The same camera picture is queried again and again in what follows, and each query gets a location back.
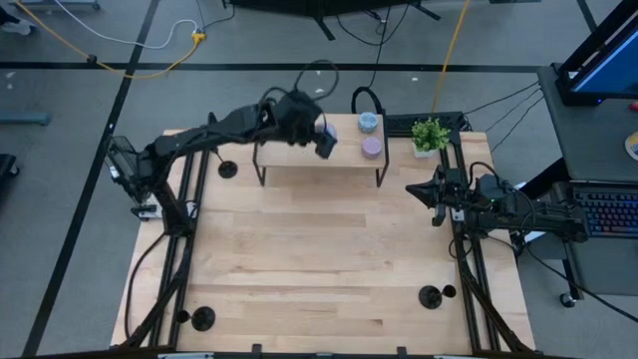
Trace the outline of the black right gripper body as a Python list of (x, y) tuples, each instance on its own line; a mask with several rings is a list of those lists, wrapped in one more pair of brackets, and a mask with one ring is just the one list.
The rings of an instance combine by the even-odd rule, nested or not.
[(460, 169), (448, 169), (443, 165), (437, 166), (435, 171), (444, 185), (442, 202), (452, 213), (452, 222), (465, 222), (466, 210), (470, 207), (470, 188), (467, 178)]

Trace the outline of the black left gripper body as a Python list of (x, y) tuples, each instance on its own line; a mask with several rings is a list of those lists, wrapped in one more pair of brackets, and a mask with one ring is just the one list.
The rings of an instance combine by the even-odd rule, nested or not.
[(288, 145), (308, 145), (320, 136), (315, 122), (322, 109), (305, 93), (293, 90), (284, 95), (273, 107), (277, 138)]

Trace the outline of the pink patterned tin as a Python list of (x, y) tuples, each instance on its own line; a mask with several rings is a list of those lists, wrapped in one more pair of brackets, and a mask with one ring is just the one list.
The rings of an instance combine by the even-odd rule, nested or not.
[(383, 142), (377, 137), (367, 137), (361, 144), (362, 155), (368, 160), (378, 158), (384, 149)]

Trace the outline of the blue floral patterned tin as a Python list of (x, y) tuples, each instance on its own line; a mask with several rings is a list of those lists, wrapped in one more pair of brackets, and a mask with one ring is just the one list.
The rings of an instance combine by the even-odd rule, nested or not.
[(364, 112), (359, 115), (358, 128), (363, 134), (374, 133), (379, 126), (379, 120), (376, 114), (371, 112)]

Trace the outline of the black candlestick holder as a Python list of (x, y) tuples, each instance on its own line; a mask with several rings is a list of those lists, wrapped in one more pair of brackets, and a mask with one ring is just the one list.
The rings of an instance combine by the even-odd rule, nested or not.
[(181, 310), (176, 315), (176, 321), (179, 324), (189, 322), (193, 329), (198, 332), (205, 332), (209, 330), (214, 325), (215, 320), (215, 311), (208, 306), (198, 307), (192, 313), (189, 313), (186, 310)]
[(456, 295), (456, 288), (450, 284), (446, 285), (443, 289), (439, 289), (433, 285), (426, 285), (420, 289), (418, 299), (422, 306), (434, 310), (442, 305), (445, 297), (454, 298)]
[(214, 153), (219, 160), (217, 172), (221, 178), (228, 180), (237, 175), (238, 165), (236, 162), (224, 160), (219, 154), (218, 149), (213, 149), (211, 152)]

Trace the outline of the wooden shelf riser black legs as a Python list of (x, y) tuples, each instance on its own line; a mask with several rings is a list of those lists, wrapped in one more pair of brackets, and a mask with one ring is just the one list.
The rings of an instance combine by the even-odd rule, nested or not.
[[(275, 142), (255, 145), (252, 163), (260, 184), (265, 185), (268, 168), (374, 169), (376, 186), (380, 187), (390, 163), (390, 156), (384, 116), (377, 117), (377, 130), (372, 134), (363, 134), (358, 128), (358, 114), (328, 114), (327, 123), (336, 128), (338, 135), (338, 143), (328, 160), (318, 157), (313, 145), (305, 148)], [(367, 137), (377, 137), (384, 144), (381, 155), (374, 160), (366, 159), (361, 152), (361, 144)]]

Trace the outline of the green plant in white pot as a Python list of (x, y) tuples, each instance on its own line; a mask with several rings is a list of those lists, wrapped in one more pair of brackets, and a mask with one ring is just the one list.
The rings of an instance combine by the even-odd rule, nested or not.
[(435, 152), (445, 150), (451, 134), (451, 130), (443, 127), (438, 118), (427, 118), (424, 122), (415, 122), (411, 131), (416, 159), (430, 158)]

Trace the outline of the black power strip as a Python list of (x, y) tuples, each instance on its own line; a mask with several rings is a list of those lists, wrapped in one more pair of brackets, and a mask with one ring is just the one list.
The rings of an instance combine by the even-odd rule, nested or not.
[(388, 115), (386, 118), (388, 136), (392, 138), (409, 138), (415, 123), (427, 120), (439, 120), (441, 127), (458, 132), (464, 129), (468, 122), (462, 112), (422, 113), (408, 115)]

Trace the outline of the grey computer desk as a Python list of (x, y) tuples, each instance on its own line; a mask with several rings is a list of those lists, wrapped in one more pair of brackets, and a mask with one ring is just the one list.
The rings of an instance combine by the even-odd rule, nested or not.
[[(523, 191), (536, 199), (566, 182), (577, 189), (622, 193), (632, 199), (638, 223), (638, 161), (625, 150), (625, 140), (638, 132), (638, 113), (629, 109), (627, 100), (568, 107), (553, 67), (540, 67), (537, 77), (561, 157)], [(548, 233), (531, 244), (538, 257), (561, 261), (568, 279), (596, 294), (638, 297), (638, 234), (594, 236), (576, 243)]]

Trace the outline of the backlit black keyboard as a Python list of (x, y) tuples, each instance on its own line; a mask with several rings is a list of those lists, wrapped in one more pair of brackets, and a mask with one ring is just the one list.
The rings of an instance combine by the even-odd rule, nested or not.
[(638, 239), (638, 188), (577, 186), (573, 198), (590, 236)]

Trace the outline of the black computer monitor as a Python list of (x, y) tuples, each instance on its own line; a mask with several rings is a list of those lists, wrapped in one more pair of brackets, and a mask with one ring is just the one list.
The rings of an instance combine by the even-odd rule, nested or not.
[(638, 0), (621, 0), (557, 70), (566, 106), (638, 100)]

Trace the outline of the grey cart base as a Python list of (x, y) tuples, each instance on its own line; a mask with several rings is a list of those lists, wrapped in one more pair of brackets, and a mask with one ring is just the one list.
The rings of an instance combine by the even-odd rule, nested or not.
[(99, 0), (18, 0), (29, 8), (34, 9), (62, 9), (100, 11), (102, 6)]

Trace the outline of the grey metal bar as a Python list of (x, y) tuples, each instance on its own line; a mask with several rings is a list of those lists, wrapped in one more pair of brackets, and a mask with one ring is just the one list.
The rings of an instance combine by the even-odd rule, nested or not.
[(48, 126), (51, 118), (45, 113), (0, 112), (0, 124)]

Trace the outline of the black chair base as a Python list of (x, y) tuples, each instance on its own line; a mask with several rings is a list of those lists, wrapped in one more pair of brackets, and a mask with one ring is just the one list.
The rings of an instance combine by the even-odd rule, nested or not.
[(14, 178), (20, 173), (16, 165), (16, 157), (9, 154), (0, 154), (0, 180)]

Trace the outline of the person's shoe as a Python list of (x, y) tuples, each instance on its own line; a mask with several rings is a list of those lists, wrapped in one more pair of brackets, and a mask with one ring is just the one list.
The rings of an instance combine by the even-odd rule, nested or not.
[(0, 30), (6, 33), (15, 33), (28, 36), (35, 29), (31, 22), (15, 17), (0, 7)]

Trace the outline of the black aluminium side frame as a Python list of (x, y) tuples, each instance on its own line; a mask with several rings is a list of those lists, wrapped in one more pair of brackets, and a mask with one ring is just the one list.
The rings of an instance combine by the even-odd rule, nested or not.
[[(160, 325), (163, 320), (164, 310), (173, 297), (175, 297), (175, 301), (168, 345), (171, 347), (174, 347), (176, 345), (176, 340), (179, 333), (179, 323), (176, 321), (176, 315), (179, 311), (182, 310), (185, 299), (185, 291), (190, 271), (192, 255), (194, 252), (194, 240), (203, 195), (203, 186), (206, 179), (209, 154), (209, 150), (204, 150), (203, 154), (200, 156), (200, 167), (198, 169), (195, 187), (195, 198), (194, 201), (187, 201), (185, 203), (187, 214), (186, 229), (178, 229), (174, 234), (169, 234), (165, 230), (143, 252), (132, 269), (129, 282), (127, 284), (127, 294), (124, 311), (124, 329), (126, 340), (119, 345), (119, 348), (140, 348), (148, 335), (151, 336), (149, 346), (157, 347), (160, 334)], [(133, 286), (136, 274), (140, 269), (140, 266), (142, 265), (144, 259), (151, 253), (154, 248), (156, 248), (160, 244), (160, 242), (165, 237), (169, 238), (169, 243), (166, 250), (166, 260), (164, 262), (162, 277), (160, 279), (159, 295), (157, 301), (151, 308), (145, 319), (142, 321), (142, 323), (135, 330), (131, 330), (129, 328), (129, 322), (131, 314)], [(185, 239), (185, 245), (183, 248), (181, 261), (179, 263), (179, 266), (177, 267), (176, 272), (173, 274), (173, 276), (170, 276), (172, 274), (172, 264), (176, 250), (176, 241), (182, 237)]]
[[(441, 164), (459, 170), (462, 180), (468, 179), (469, 166), (466, 164), (465, 156), (491, 162), (486, 134), (455, 133), (448, 147), (440, 151)], [(516, 333), (522, 344), (530, 350), (535, 350), (516, 259), (512, 249), (508, 247), (508, 233), (498, 230), (493, 237), (471, 246), (463, 241), (460, 225), (456, 221), (453, 220), (449, 228), (454, 235), (452, 253), (457, 258), (458, 272), (463, 271), (464, 263), (469, 266), (469, 271), (477, 279), (481, 291), (490, 296), (494, 308), (498, 310), (509, 329)], [(464, 257), (465, 251), (470, 247), (473, 249), (472, 253), (469, 257)], [(507, 352), (509, 348), (505, 339), (497, 332), (470, 289), (462, 283), (458, 290), (463, 299), (471, 350)]]

